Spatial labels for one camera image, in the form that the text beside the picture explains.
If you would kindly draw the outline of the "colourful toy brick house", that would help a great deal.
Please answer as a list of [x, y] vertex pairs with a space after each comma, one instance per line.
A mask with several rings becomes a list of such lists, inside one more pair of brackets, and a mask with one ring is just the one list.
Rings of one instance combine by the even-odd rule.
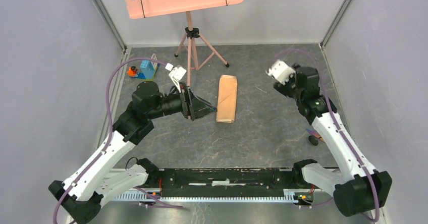
[[152, 81], [158, 69], [158, 63], [154, 62], [157, 60], [156, 54], [152, 54], [150, 60], [142, 60], [139, 66], [139, 71], [137, 74], [137, 79], [142, 79], [146, 81]]

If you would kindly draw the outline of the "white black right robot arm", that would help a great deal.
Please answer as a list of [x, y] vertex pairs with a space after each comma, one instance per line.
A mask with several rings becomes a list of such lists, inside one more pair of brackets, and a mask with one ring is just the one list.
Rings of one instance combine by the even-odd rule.
[[329, 194], [346, 217], [374, 211], [377, 222], [384, 207], [392, 178], [380, 172], [358, 149], [344, 127], [337, 108], [323, 90], [323, 77], [313, 67], [287, 65], [277, 60], [266, 73], [275, 79], [274, 88], [295, 100], [299, 113], [320, 135], [334, 157], [339, 172], [321, 166], [314, 159], [294, 163], [292, 183], [298, 188], [312, 184]]

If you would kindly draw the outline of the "black handled utensil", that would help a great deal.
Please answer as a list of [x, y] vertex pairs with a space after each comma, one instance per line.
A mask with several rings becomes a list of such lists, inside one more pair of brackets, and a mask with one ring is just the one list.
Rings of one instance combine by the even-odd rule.
[[308, 140], [313, 146], [318, 146], [318, 144], [319, 144], [318, 138], [313, 136], [313, 135], [309, 136]]

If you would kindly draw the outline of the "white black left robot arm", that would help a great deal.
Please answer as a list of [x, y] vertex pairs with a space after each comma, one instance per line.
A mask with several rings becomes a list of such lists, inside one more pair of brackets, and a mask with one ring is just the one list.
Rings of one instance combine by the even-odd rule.
[[90, 222], [109, 201], [131, 188], [158, 183], [156, 169], [146, 160], [104, 181], [115, 164], [133, 150], [153, 129], [153, 120], [181, 113], [192, 121], [216, 112], [216, 107], [193, 94], [185, 83], [162, 94], [153, 81], [142, 82], [132, 93], [132, 100], [92, 156], [63, 181], [53, 181], [48, 189], [57, 203], [52, 221], [57, 223], [59, 208], [63, 208], [74, 223]]

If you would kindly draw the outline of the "iridescent rainbow utensil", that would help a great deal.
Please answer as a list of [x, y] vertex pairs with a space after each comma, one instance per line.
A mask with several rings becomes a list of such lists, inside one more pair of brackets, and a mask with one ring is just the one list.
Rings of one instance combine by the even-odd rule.
[[312, 130], [312, 129], [310, 129], [310, 128], [307, 128], [306, 130], [307, 130], [307, 132], [308, 132], [311, 136], [313, 136], [313, 137], [315, 137], [315, 138], [317, 138], [317, 139], [321, 139], [321, 138], [322, 138], [322, 136], [321, 136], [317, 131]]

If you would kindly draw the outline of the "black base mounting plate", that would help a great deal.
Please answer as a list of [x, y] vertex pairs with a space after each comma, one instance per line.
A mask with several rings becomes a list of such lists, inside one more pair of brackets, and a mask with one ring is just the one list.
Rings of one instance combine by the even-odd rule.
[[159, 170], [140, 189], [162, 197], [280, 197], [284, 190], [306, 192], [317, 186], [298, 180], [291, 168], [200, 168]]

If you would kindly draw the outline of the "orange toy figure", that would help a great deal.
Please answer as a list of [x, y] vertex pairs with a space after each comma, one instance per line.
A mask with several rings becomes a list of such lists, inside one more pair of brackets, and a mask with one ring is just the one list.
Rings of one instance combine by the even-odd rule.
[[135, 66], [128, 68], [127, 74], [131, 78], [136, 78], [138, 76], [138, 69]]

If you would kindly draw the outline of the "peach satin napkin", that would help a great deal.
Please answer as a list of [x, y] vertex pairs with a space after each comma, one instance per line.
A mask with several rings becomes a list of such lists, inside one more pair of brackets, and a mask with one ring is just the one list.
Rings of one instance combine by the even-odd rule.
[[220, 76], [216, 122], [234, 123], [237, 105], [237, 88], [238, 81], [236, 76]]

